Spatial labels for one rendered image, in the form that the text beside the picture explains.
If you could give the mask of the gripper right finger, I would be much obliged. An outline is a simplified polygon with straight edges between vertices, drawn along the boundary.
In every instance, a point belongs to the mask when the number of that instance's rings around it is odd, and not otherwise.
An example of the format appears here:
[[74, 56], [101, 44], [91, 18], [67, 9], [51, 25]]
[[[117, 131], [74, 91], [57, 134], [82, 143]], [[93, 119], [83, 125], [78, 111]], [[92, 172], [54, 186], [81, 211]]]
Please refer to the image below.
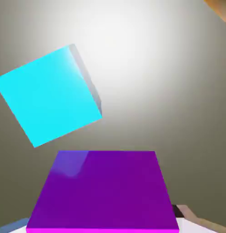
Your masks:
[[172, 205], [180, 233], [225, 233], [225, 227], [197, 217], [187, 205]]

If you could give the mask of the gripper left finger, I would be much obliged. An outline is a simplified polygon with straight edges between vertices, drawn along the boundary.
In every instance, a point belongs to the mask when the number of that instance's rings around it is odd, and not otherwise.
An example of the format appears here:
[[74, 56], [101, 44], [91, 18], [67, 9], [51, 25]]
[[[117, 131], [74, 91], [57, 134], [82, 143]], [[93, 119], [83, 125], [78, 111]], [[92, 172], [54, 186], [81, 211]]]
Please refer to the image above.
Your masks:
[[14, 230], [22, 228], [22, 227], [27, 225], [28, 221], [29, 221], [29, 218], [23, 218], [23, 219], [20, 219], [16, 222], [4, 225], [4, 226], [0, 227], [0, 233], [10, 233]]

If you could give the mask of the small purple cube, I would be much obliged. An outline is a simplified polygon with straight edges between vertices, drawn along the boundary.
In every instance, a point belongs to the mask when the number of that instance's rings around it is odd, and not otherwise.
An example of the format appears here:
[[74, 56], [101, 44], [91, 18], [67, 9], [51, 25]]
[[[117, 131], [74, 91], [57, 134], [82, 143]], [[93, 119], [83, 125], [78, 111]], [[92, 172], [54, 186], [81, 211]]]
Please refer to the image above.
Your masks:
[[59, 151], [26, 233], [179, 233], [153, 151]]

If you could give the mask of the small cyan cube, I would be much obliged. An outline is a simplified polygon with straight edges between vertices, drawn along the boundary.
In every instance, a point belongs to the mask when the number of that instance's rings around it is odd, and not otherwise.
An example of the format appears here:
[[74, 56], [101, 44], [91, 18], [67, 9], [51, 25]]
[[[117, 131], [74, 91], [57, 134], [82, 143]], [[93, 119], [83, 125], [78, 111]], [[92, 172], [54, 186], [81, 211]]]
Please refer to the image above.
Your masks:
[[102, 117], [100, 96], [74, 44], [1, 75], [0, 93], [34, 147]]

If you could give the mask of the large orange box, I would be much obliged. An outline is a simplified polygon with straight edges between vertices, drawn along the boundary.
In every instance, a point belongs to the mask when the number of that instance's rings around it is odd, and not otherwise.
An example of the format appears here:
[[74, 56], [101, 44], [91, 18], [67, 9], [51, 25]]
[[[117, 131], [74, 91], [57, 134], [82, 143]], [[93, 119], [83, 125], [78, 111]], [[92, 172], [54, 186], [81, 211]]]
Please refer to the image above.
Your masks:
[[204, 0], [204, 1], [226, 23], [226, 0]]

